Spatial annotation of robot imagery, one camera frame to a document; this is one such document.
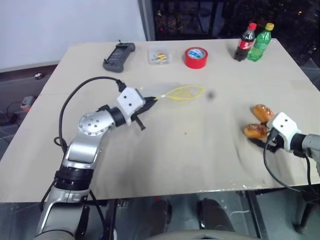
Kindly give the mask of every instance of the white wall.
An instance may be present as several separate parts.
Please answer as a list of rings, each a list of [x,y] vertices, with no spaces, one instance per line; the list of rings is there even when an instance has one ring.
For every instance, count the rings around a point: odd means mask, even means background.
[[[0,72],[58,62],[81,42],[145,41],[137,0],[0,0]]]

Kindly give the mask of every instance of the green soda bottle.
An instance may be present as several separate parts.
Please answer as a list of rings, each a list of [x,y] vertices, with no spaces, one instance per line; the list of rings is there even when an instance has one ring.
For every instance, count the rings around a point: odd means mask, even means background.
[[[275,25],[270,22],[265,25],[265,29],[256,37],[253,48],[248,52],[247,58],[249,60],[256,62],[262,57],[271,41],[271,31],[274,27]]]

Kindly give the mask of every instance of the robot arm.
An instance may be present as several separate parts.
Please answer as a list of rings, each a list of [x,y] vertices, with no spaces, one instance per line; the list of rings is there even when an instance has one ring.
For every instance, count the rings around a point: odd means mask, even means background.
[[[284,112],[275,115],[267,124],[269,129],[276,131],[283,139],[283,148],[287,152],[304,153],[316,162],[320,176],[320,136],[304,135],[297,124]]]
[[[72,240],[76,237],[82,216],[89,214],[84,202],[90,193],[104,140],[115,127],[130,125],[134,120],[141,124],[137,114],[148,110],[154,102],[144,109],[146,98],[136,89],[126,87],[115,107],[85,114],[80,119],[76,137],[55,173],[35,240]]]

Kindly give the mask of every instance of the table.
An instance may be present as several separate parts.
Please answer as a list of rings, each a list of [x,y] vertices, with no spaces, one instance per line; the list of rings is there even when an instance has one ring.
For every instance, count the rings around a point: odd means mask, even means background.
[[[280,187],[265,169],[262,149],[242,133],[246,124],[259,122],[250,108],[265,104],[288,114],[303,133],[320,134],[320,93],[279,41],[273,39],[258,62],[233,60],[237,39],[168,41],[172,63],[150,65],[148,46],[158,43],[135,42],[122,73],[102,67],[115,43],[77,44],[66,52],[0,161],[0,202],[41,200],[63,157],[53,144],[62,104],[77,85],[96,76],[119,78],[137,89],[166,83],[206,88],[190,101],[161,99],[141,115],[144,131],[133,123],[111,134],[91,183],[98,199]],[[206,67],[184,65],[189,47],[208,51]],[[112,105],[118,95],[108,80],[83,87],[65,110],[66,141],[75,136],[82,115]],[[267,158],[288,185],[307,184],[304,159],[283,150]],[[313,160],[311,181],[320,183]]]

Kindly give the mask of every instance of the black remote control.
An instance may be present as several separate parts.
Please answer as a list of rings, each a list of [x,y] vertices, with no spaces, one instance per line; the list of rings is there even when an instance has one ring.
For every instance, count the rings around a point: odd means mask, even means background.
[[[124,64],[131,52],[134,52],[136,46],[133,42],[118,43],[111,55],[103,60],[103,68],[105,70],[121,73],[124,70]]]

